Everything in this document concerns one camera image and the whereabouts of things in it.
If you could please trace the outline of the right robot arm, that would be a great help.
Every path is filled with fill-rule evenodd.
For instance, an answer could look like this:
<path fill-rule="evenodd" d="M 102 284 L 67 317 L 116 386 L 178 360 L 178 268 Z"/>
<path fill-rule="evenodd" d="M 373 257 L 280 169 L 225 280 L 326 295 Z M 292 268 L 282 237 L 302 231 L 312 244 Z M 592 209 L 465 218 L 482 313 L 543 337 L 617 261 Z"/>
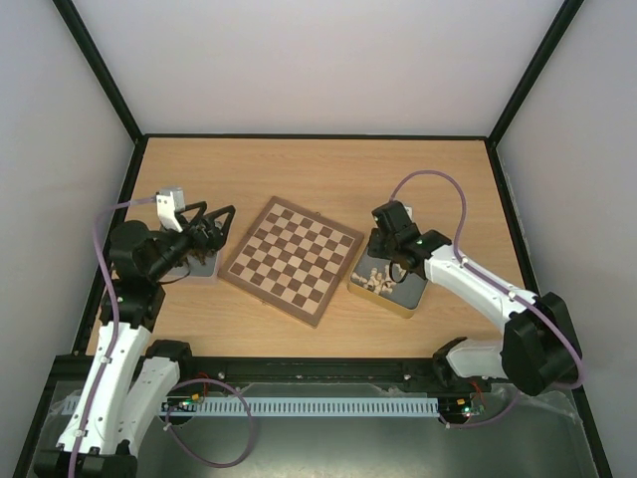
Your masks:
<path fill-rule="evenodd" d="M 463 255 L 442 233 L 421 232 L 399 201 L 375 208 L 372 217 L 369 256 L 452 292 L 502 335 L 498 341 L 457 338 L 439 349 L 434 377 L 441 387 L 453 390 L 478 376 L 505 379 L 531 396 L 553 385 L 581 385 L 580 352 L 557 326 L 568 315 L 562 298 L 518 288 Z"/>

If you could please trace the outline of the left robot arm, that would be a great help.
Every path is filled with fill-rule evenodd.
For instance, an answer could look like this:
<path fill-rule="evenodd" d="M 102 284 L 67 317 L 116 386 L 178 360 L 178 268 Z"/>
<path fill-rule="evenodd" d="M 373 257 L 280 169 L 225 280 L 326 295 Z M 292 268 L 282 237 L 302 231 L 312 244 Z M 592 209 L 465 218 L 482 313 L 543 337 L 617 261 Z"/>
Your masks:
<path fill-rule="evenodd" d="M 99 253 L 106 294 L 98 346 L 70 420 L 52 449 L 37 453 L 39 477 L 133 477 L 143 437 L 168 391 L 186 373 L 189 344 L 150 337 L 165 276 L 225 246 L 236 209 L 208 211 L 164 192 L 153 198 L 161 230 L 127 220 Z"/>

